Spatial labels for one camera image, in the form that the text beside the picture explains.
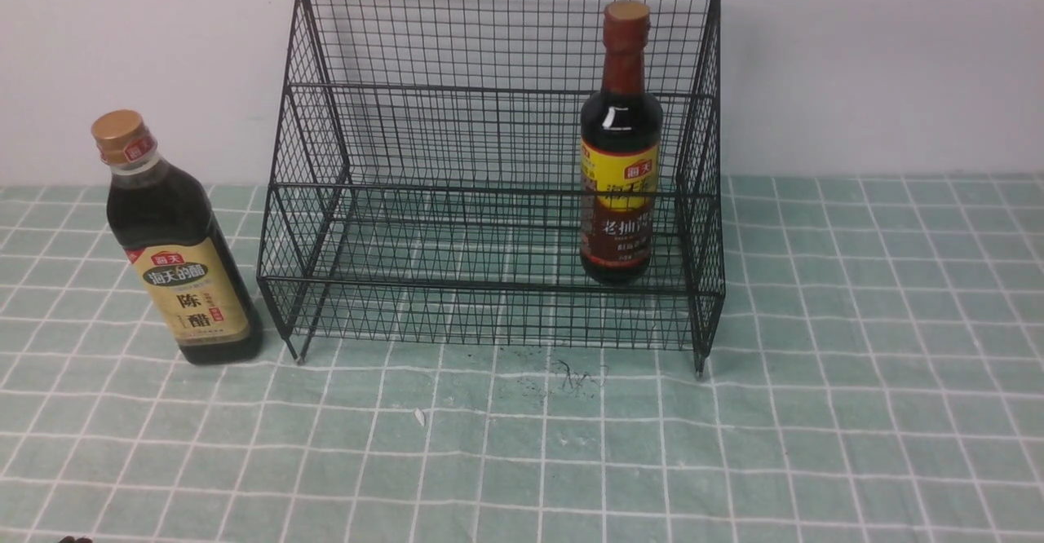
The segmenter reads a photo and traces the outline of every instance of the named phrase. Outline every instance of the wire shelf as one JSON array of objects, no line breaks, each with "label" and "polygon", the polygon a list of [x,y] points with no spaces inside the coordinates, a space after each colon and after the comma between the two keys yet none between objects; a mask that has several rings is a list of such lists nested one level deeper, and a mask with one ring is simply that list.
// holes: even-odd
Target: wire shelf
[{"label": "wire shelf", "polygon": [[[579,262],[579,109],[615,0],[295,0],[258,281],[316,335],[710,352],[725,299],[719,0],[652,11],[654,253]],[[294,336],[303,337],[300,349]]]}]

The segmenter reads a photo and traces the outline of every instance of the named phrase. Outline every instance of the yellow label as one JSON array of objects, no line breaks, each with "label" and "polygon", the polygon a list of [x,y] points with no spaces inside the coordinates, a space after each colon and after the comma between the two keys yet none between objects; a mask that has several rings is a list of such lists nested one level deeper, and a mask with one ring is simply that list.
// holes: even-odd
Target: yellow label
[{"label": "yellow label", "polygon": [[235,341],[250,334],[212,239],[192,246],[153,245],[127,257],[179,344]]},{"label": "yellow label", "polygon": [[[652,146],[638,154],[613,154],[591,147],[580,141],[584,149],[584,175],[598,192],[656,192],[657,154]],[[650,196],[598,196],[613,211],[634,211],[652,202]]]}]

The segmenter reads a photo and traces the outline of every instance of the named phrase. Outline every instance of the soy sauce bottle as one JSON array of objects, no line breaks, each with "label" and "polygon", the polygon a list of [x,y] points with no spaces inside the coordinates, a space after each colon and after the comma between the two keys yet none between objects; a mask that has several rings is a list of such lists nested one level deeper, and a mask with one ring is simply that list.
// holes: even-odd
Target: soy sauce bottle
[{"label": "soy sauce bottle", "polygon": [[229,363],[261,349],[261,323],[199,182],[171,166],[134,111],[91,126],[112,170],[109,227],[191,363]]},{"label": "soy sauce bottle", "polygon": [[649,8],[616,1],[604,8],[606,66],[601,90],[580,110],[580,261],[594,280],[633,282],[652,255],[651,196],[656,192],[663,109],[645,92],[642,51]]}]

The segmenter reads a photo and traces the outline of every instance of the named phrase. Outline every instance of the brown bottle cap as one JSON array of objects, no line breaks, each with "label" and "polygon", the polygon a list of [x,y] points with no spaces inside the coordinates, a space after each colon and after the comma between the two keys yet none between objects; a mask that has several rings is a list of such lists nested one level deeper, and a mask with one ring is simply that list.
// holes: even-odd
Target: brown bottle cap
[{"label": "brown bottle cap", "polygon": [[610,52],[633,52],[645,47],[649,33],[649,5],[615,1],[606,5],[602,42]]},{"label": "brown bottle cap", "polygon": [[136,111],[102,115],[91,125],[91,135],[101,152],[101,161],[111,166],[129,164],[156,149],[156,138]]}]

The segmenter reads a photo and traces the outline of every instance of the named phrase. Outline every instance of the bottle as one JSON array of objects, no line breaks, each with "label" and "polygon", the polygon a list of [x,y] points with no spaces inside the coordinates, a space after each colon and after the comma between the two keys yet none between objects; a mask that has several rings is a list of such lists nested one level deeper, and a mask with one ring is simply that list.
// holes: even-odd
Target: bottle
[{"label": "bottle", "polygon": [[229,363],[261,349],[261,323],[210,199],[171,166],[141,115],[115,111],[91,126],[112,170],[109,227],[191,363]]},{"label": "bottle", "polygon": [[[645,92],[642,51],[649,8],[635,1],[606,7],[601,90],[580,109],[585,192],[656,192],[663,109]],[[627,284],[652,254],[651,196],[585,194],[580,200],[580,261],[592,279]]]}]

